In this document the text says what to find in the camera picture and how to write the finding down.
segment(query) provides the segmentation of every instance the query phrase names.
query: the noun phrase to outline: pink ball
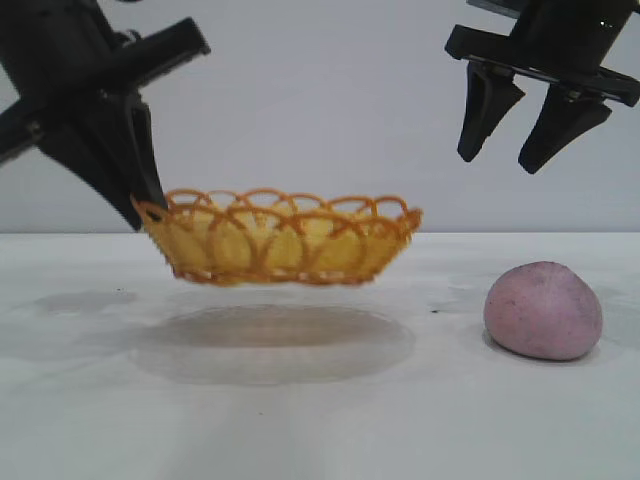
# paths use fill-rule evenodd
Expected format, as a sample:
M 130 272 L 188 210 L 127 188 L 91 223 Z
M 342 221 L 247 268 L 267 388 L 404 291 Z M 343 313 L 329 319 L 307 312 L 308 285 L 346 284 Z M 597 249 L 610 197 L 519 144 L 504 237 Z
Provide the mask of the pink ball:
M 598 297 L 569 268 L 554 262 L 522 265 L 491 287 L 484 322 L 493 339 L 513 352 L 572 360 L 602 335 Z

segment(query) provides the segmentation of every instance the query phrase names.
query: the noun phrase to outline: woven basket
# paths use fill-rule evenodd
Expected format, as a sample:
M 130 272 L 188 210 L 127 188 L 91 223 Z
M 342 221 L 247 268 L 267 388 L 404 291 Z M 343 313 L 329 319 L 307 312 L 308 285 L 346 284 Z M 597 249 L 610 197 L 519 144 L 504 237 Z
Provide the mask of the woven basket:
M 145 230 L 176 277 L 218 286 L 370 282 L 422 220 L 421 210 L 392 196 L 326 201 L 256 189 L 174 190 L 166 197 L 168 210 L 134 201 Z M 387 207 L 395 214 L 383 215 Z

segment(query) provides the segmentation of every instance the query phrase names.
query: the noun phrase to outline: tabletop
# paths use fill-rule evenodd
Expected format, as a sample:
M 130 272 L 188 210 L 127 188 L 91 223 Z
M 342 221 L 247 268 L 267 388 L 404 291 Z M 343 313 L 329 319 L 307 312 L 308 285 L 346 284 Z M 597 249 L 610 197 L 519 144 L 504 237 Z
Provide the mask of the tabletop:
M 504 271 L 563 263 L 604 333 L 510 354 Z M 173 278 L 131 235 L 0 236 L 7 480 L 640 479 L 640 234 L 421 234 L 371 285 Z

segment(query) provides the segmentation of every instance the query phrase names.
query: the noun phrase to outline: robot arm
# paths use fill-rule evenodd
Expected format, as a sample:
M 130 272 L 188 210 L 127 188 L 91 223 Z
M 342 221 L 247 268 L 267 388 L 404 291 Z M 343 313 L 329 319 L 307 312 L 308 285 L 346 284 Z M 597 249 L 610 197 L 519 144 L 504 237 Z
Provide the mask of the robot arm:
M 138 230 L 132 197 L 166 205 L 138 89 L 209 52 L 191 19 L 142 39 L 96 0 L 0 0 L 0 63 L 20 95 L 0 115 L 0 164 L 35 146 Z
M 457 25 L 445 47 L 468 60 L 466 114 L 458 144 L 470 162 L 507 112 L 524 96 L 514 83 L 525 75 L 549 83 L 542 112 L 519 163 L 536 173 L 556 153 L 602 124 L 613 100 L 633 107 L 640 82 L 601 67 L 638 0 L 468 0 L 517 18 L 509 36 Z

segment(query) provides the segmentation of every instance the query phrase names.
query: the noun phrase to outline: white wall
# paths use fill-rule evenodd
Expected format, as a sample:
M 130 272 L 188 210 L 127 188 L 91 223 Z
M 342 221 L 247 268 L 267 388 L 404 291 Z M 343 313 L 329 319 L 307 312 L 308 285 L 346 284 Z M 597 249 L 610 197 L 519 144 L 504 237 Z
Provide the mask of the white wall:
M 463 0 L 102 1 L 147 35 L 196 18 L 214 55 L 144 91 L 165 189 L 274 186 L 332 196 L 399 193 L 431 231 L 640 230 L 640 109 L 611 119 L 530 176 L 517 163 L 546 85 L 481 155 L 456 154 L 465 64 L 444 53 L 455 23 L 513 21 Z M 640 77 L 640 19 L 607 66 Z M 0 79 L 0 108 L 15 100 Z M 108 204 L 37 153 L 0 170 L 0 230 L 128 231 Z

